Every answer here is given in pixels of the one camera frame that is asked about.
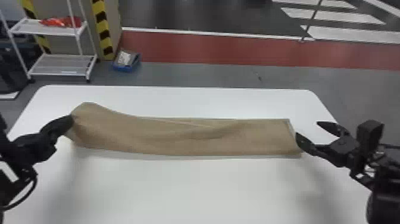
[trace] towel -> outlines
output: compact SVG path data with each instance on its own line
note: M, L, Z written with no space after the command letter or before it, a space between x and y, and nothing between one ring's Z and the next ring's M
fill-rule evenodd
M156 155L293 155L288 119L138 117L85 102L66 136L86 148Z

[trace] white shelf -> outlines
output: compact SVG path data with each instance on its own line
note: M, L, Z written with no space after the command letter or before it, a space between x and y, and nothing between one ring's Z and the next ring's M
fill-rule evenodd
M97 55L42 54L28 74L88 76L96 59Z
M36 35L52 35L52 36L75 36L74 28L70 27L54 27L45 26L39 23L40 20L32 20L23 18L15 26L10 29L13 34L36 34ZM81 27L76 29L77 36L80 36L85 30L88 23L82 22Z

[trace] folded towel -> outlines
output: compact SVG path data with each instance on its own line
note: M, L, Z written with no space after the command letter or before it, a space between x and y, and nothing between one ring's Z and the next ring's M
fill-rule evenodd
M66 136L86 148L157 155L298 154L288 119L138 117L85 102Z

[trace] black equipment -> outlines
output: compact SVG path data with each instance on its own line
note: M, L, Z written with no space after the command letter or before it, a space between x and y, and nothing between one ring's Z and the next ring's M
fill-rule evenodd
M336 123L317 124L339 138L329 145L315 145L296 133L298 146L336 167L349 168L350 177L372 191L367 203L369 224L399 224L400 147L379 143L384 125L366 121L357 127L354 139L347 129Z
M71 116L61 117L45 125L39 133L23 135L10 142L4 132L6 124L0 114L0 161L6 162L18 179L11 181L0 170L0 223L3 213L22 203L38 184L37 173L33 165L46 161L56 151L58 137L65 134L73 125ZM12 202L16 196L30 183L29 191Z

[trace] red stripe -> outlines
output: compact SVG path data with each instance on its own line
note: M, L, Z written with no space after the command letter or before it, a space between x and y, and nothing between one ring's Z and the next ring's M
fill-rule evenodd
M120 46L162 63L400 70L400 45L124 31Z

